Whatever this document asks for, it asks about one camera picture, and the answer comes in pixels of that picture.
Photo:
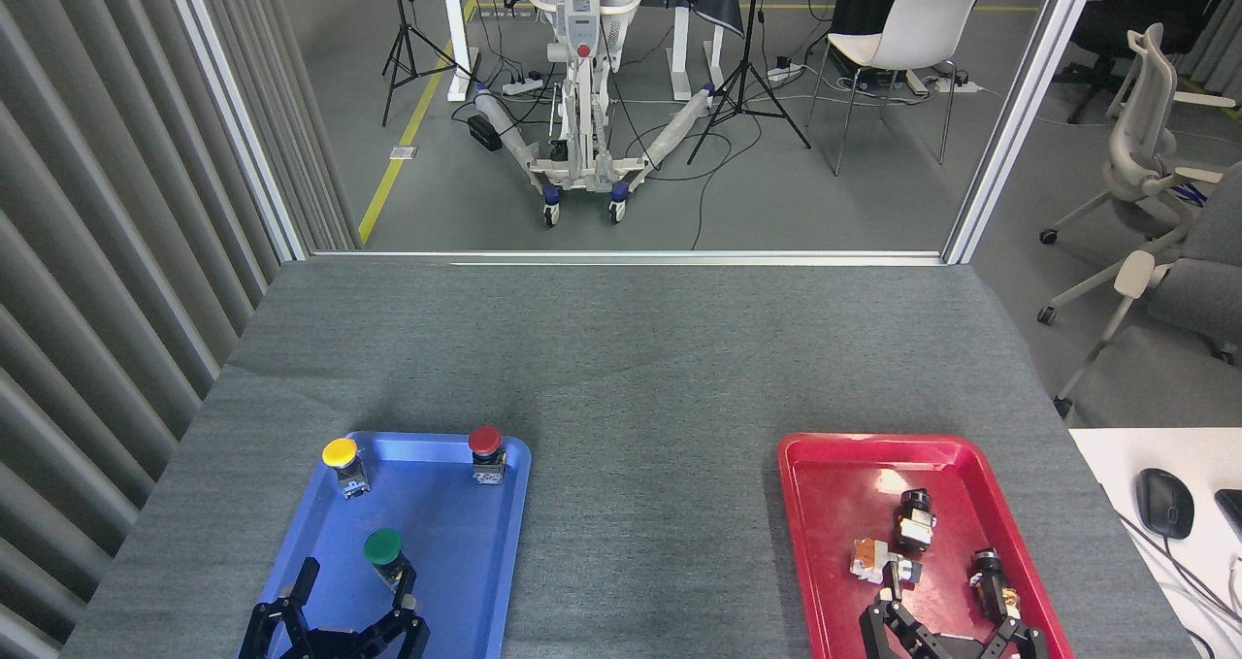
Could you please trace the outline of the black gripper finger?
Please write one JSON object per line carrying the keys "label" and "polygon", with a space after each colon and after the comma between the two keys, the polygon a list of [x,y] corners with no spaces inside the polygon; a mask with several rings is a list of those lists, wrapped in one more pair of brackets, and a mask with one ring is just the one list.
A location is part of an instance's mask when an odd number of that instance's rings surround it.
{"label": "black gripper finger", "polygon": [[325,658],[327,650],[315,647],[310,639],[310,627],[306,621],[306,604],[319,575],[320,565],[314,557],[306,557],[299,575],[291,590],[273,602],[257,603],[251,612],[243,642],[238,649],[240,658],[267,658],[271,642],[279,625],[289,637],[291,649],[284,658]]}
{"label": "black gripper finger", "polygon": [[883,590],[858,616],[866,658],[936,658],[936,639],[905,609],[900,590]]}
{"label": "black gripper finger", "polygon": [[392,642],[399,643],[396,658],[421,658],[426,649],[430,628],[416,611],[412,597],[416,573],[412,566],[404,566],[392,591],[391,611],[363,630],[353,632],[338,650],[338,658],[376,658]]}
{"label": "black gripper finger", "polygon": [[1016,647],[1020,658],[1048,658],[1047,633],[1028,625],[1016,616],[1004,616],[976,658],[1005,658],[1007,647]]}

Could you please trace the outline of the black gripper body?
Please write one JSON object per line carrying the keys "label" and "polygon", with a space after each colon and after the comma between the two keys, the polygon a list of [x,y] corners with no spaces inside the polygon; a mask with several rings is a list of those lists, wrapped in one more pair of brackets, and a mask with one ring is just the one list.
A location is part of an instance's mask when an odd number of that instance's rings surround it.
{"label": "black gripper body", "polygon": [[356,658],[361,637],[355,632],[313,629],[292,640],[292,658]]}

